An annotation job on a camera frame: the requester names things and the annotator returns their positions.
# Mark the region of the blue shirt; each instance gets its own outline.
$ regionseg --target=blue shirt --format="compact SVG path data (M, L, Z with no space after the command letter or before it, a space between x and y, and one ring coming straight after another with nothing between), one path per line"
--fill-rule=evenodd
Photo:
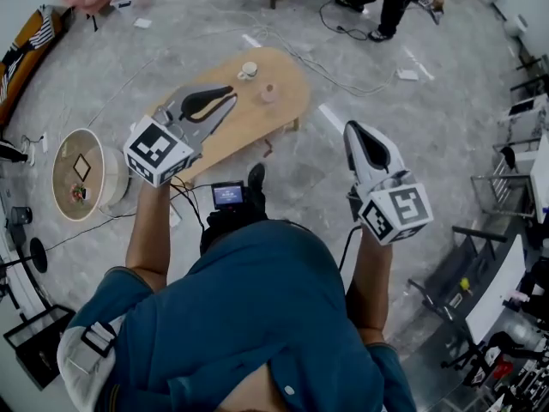
M69 327L124 313L98 409L213 411L268 363L291 411L415 410L396 352L347 318L326 245L283 221L231 233L157 294L113 269Z

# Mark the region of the black shoe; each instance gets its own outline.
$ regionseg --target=black shoe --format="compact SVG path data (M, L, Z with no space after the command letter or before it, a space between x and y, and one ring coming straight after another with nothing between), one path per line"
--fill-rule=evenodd
M334 0L335 4L339 4L340 6L343 6L344 8L352 9L355 12L359 12L362 14L362 11L364 10L364 4L355 4L353 1L349 0Z
M261 192L266 173L265 165L257 163L248 174L248 187L254 192Z
M383 35L379 30L371 31L368 33L368 38L371 39L374 43L383 43L384 41L389 41L393 38L391 35L390 37L387 35Z

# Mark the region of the small white cup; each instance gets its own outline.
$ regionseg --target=small white cup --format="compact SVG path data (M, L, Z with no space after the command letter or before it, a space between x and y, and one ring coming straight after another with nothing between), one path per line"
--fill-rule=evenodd
M237 78L240 81L250 81L254 79L257 75L257 64L249 61L248 63L244 63L242 66L242 71L240 71L237 75Z

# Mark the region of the black chair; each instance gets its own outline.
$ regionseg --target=black chair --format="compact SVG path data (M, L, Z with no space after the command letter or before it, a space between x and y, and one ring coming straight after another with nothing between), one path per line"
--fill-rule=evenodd
M465 321L465 317L473 309L480 295L473 297L468 294L462 288L461 282L463 278L467 278L473 290L482 290L484 286L489 285L490 272L494 274L497 272L494 270L497 264L492 242L506 243L507 237L456 226L452 227L452 231L465 235L464 241L440 263L435 272L425 281L425 286L411 279L408 283L421 292L424 298L423 305L451 328L460 343L466 342L468 345L468 349L463 354L453 361L443 361L441 367L461 370L473 357L476 357L480 366L488 371L489 367L483 363L484 343L477 345L474 342ZM480 250L477 249L473 237L486 241Z

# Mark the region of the gray floor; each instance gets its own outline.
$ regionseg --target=gray floor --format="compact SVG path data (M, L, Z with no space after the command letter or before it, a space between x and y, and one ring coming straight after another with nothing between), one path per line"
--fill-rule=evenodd
M91 129L103 143L122 148L130 124L160 96L249 48L243 34L283 48L277 32L335 79L362 88L379 86L397 67L416 70L418 82L394 79L380 93L359 98L305 68L312 89L305 126L270 136L274 153L264 160L269 215L309 227L339 260L353 226L345 199L352 176L341 135L318 107L327 106L343 122L374 125L400 147L425 183L435 222L395 246L386 331L389 339L394 337L419 310L419 295L404 293L406 280L422 281L433 270L453 242L450 225L470 226L480 217L469 175L484 173L490 165L495 119L510 105L505 75L517 60L502 22L480 0L448 0L440 27L423 11L410 9L395 38L382 45L326 29L317 13L326 1L280 0L271 10L268 0L163 0L148 16L153 21L148 30L133 28L113 13L98 19L100 30L94 33L91 22L79 17L40 67L5 133L12 142L22 134L49 136L50 151L39 154L35 167L3 164L10 203L33 209L30 235L38 235L47 247L106 220L97 212L73 223L56 209L51 170L64 136L97 117ZM326 19L369 30L379 20L381 3L369 5L370 13L361 16L327 7ZM256 142L196 183L244 179L266 150L264 142ZM138 190L132 181L123 201L104 211L120 215L134 208ZM205 217L212 209L210 192L204 188L197 195ZM196 261L200 238L189 205L181 197L174 205L183 223L172 231L171 280L184 276ZM49 251L49 271L37 279L51 300L80 307L109 268L124 264L132 224L133 218L112 221ZM344 269L346 281L353 273L356 241Z

